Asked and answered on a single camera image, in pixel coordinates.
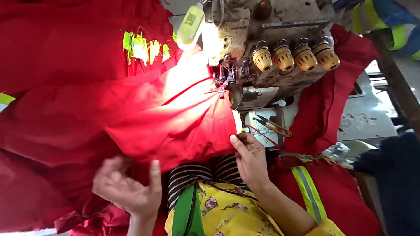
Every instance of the yellow reflective strip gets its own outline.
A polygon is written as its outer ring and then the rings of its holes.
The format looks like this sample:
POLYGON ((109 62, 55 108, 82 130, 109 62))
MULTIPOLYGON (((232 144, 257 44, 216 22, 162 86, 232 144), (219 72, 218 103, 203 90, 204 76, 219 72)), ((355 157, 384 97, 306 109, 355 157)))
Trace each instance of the yellow reflective strip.
POLYGON ((297 167, 292 167, 291 171, 294 175, 294 178, 296 179, 297 185, 299 186, 300 192, 302 193, 302 197, 306 206, 306 211, 309 213, 310 216, 316 219, 315 211, 312 206, 312 201, 309 199, 308 192, 306 191, 305 185, 303 184, 303 180, 300 177, 297 167))
POLYGON ((414 53, 410 57, 413 58, 414 60, 420 60, 420 51, 414 53))
POLYGON ((370 24, 373 25, 375 29, 386 29, 388 26, 379 18, 376 13, 375 6, 373 5, 373 0, 365 0, 363 3, 365 8, 365 13, 369 19, 370 24))
POLYGON ((306 163, 306 162, 308 162, 308 161, 312 161, 312 160, 309 160, 309 159, 303 159, 303 158, 300 158, 300 160, 301 160, 301 161, 303 161, 303 163, 306 163))
POLYGON ((391 31, 394 42, 391 46, 388 47, 388 49, 398 50, 404 47, 404 45, 407 43, 407 40, 405 38, 405 25, 393 26, 391 27, 391 31))
POLYGON ((319 214, 321 215, 321 219, 326 219, 327 218, 327 213, 325 212, 325 208, 324 205, 322 204, 321 198, 319 197, 318 191, 316 190, 315 184, 312 181, 311 176, 309 175, 308 170, 304 167, 304 166, 299 166, 300 169, 302 170, 303 174, 305 175, 305 178, 309 184, 309 187, 311 189, 313 198, 315 200, 316 205, 318 206, 319 209, 319 214))
POLYGON ((366 31, 362 28, 362 25, 360 24, 360 3, 357 4, 353 10, 352 10, 352 28, 353 32, 357 35, 363 34, 366 31))

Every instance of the sewing machine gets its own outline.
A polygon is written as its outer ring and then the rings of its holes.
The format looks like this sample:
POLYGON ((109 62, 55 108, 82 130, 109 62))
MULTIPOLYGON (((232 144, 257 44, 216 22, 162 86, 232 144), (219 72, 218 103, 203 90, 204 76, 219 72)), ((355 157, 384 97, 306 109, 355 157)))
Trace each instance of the sewing machine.
POLYGON ((325 46, 328 41, 333 50, 331 38, 321 39, 330 36, 335 18, 331 0, 214 0, 205 2, 203 11, 204 54, 220 97, 230 90, 237 110, 263 108, 292 96, 339 65, 336 58, 338 64, 334 66, 311 66, 316 60, 306 59, 314 54, 299 54, 301 58, 293 66, 291 61, 280 62, 281 56, 286 53, 289 58, 290 52, 296 61, 296 51, 305 43, 302 47, 312 47, 314 52, 316 45, 325 46))

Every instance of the metal machine body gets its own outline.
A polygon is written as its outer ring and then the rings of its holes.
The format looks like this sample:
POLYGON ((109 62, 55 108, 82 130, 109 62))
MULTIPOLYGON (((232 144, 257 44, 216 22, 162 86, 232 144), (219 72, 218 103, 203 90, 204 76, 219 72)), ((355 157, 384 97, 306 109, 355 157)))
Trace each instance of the metal machine body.
POLYGON ((209 66, 218 68, 213 71, 231 70, 233 67, 235 72, 231 73, 231 78, 215 73, 215 82, 221 90, 241 93, 233 95, 234 107, 238 110, 263 108, 271 100, 292 96, 326 73, 320 66, 304 71, 299 65, 282 71, 276 64, 261 71, 253 63, 252 56, 260 40, 266 41, 272 51, 280 39, 286 39, 292 49, 302 37, 308 38, 310 46, 313 46, 321 37, 330 36, 329 29, 335 17, 331 0, 220 0, 223 2, 223 17, 221 4, 217 5, 219 1, 214 1, 204 7, 206 24, 202 31, 203 50, 209 66), (226 55, 230 69, 226 66, 226 55), (271 99, 265 98, 253 106, 242 106, 242 100, 249 103, 252 99, 244 97, 247 94, 244 91, 270 87, 279 88, 274 95, 270 90, 271 99))

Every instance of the red fabric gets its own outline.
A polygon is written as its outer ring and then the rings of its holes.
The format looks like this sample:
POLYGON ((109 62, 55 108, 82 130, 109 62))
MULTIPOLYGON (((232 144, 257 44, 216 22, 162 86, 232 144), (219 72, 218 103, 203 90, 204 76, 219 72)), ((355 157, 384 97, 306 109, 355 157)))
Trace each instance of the red fabric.
POLYGON ((200 49, 178 49, 158 0, 45 2, 0 3, 0 91, 18 98, 0 113, 0 232, 124 234, 127 214, 91 192, 103 159, 132 156, 146 184, 151 159, 165 173, 232 153, 231 104, 200 49), (172 57, 127 66, 124 31, 168 43, 172 57))
POLYGON ((355 179, 339 164, 325 159, 303 163, 294 156, 279 157, 270 168, 270 179, 287 197, 306 209, 290 169, 297 165, 308 170, 327 217, 346 236, 376 236, 382 232, 375 214, 363 202, 355 179))
POLYGON ((373 43, 337 24, 331 28, 340 66, 302 91, 299 109, 284 141, 284 150, 316 155, 337 142, 337 131, 347 98, 360 73, 379 57, 373 43))

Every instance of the person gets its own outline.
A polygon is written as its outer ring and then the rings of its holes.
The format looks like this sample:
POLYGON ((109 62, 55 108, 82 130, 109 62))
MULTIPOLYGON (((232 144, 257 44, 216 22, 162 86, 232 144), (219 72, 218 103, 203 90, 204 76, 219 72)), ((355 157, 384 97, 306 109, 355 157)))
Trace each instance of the person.
MULTIPOLYGON (((202 230, 207 236, 344 235, 329 219, 316 222, 302 207, 271 183, 268 178, 265 148, 251 134, 242 132, 232 135, 230 141, 237 150, 233 156, 235 166, 216 170, 217 177, 214 181, 208 180, 208 172, 204 171, 207 168, 197 164, 184 164, 171 172, 168 188, 170 212, 165 224, 168 235, 174 235, 175 232, 172 232, 175 228, 174 215, 179 216, 174 213, 177 209, 176 199, 180 199, 181 193, 186 192, 186 187, 191 185, 198 186, 197 195, 201 202, 200 220, 202 230), (230 176, 240 175, 236 178, 237 185, 229 183, 226 178, 219 178, 232 170, 230 176), (180 193, 176 199, 171 197, 174 195, 171 191, 175 189, 180 193)), ((216 167, 227 166, 228 163, 230 163, 228 159, 225 158, 223 161, 221 158, 216 167)), ((152 235, 162 198, 158 160, 153 160, 151 163, 149 186, 143 186, 125 176, 122 158, 105 160, 93 180, 92 190, 131 214, 128 236, 152 235)), ((189 207, 179 209, 179 212, 181 209, 187 209, 188 212, 190 210, 189 207)))

